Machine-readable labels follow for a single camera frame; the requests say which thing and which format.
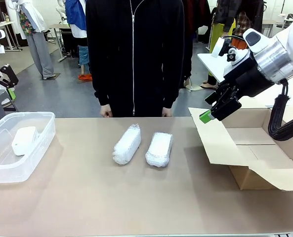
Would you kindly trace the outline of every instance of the white wrapped package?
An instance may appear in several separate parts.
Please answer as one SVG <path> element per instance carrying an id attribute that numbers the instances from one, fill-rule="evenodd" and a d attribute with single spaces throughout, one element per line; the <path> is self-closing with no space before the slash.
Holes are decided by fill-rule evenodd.
<path id="1" fill-rule="evenodd" d="M 169 162 L 169 155 L 172 146 L 172 135 L 156 132 L 145 157 L 149 165 L 166 167 Z"/>
<path id="2" fill-rule="evenodd" d="M 138 124 L 131 125 L 115 145 L 113 160 L 121 165 L 131 161 L 141 143 L 141 129 Z"/>

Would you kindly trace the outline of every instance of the blue jacket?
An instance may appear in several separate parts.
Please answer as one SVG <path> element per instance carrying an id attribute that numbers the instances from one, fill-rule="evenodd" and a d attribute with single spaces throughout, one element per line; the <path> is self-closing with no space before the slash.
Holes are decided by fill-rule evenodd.
<path id="1" fill-rule="evenodd" d="M 86 31 L 86 17 L 82 4 L 79 0 L 66 0 L 65 9 L 67 22 L 71 25 L 76 25 L 83 31 Z"/>

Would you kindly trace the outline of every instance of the yellow pants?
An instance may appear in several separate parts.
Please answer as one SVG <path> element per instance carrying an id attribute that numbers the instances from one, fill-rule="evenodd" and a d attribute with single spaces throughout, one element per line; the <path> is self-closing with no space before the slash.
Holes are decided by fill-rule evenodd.
<path id="1" fill-rule="evenodd" d="M 229 36 L 231 36 L 233 34 L 233 30 L 236 27 L 236 22 L 234 19 L 234 22 L 230 28 L 229 31 Z M 213 52 L 214 47 L 216 45 L 216 42 L 219 40 L 219 38 L 222 36 L 223 34 L 223 28 L 224 28 L 224 24 L 213 24 L 212 25 L 212 37 L 211 37 L 211 44 L 210 44 L 210 53 Z"/>

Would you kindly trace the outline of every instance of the orange shoe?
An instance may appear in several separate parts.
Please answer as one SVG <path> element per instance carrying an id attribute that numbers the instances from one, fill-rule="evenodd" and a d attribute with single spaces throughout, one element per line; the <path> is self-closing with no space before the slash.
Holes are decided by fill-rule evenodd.
<path id="1" fill-rule="evenodd" d="M 87 81 L 92 81 L 91 74 L 86 74 L 86 75 L 79 75 L 78 76 L 79 80 L 87 80 Z"/>

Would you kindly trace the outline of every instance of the hand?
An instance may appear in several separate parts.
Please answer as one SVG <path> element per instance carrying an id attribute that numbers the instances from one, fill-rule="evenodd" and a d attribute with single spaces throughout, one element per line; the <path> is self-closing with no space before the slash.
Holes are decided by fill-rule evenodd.
<path id="1" fill-rule="evenodd" d="M 172 117 L 171 109 L 163 108 L 162 117 Z"/>
<path id="2" fill-rule="evenodd" d="M 229 35 L 228 32 L 223 32 L 222 37 L 224 37 L 224 36 L 228 36 L 228 35 Z"/>
<path id="3" fill-rule="evenodd" d="M 100 114 L 104 118 L 112 118 L 113 115 L 112 115 L 112 111 L 111 111 L 110 105 L 103 105 L 103 106 L 101 106 Z"/>

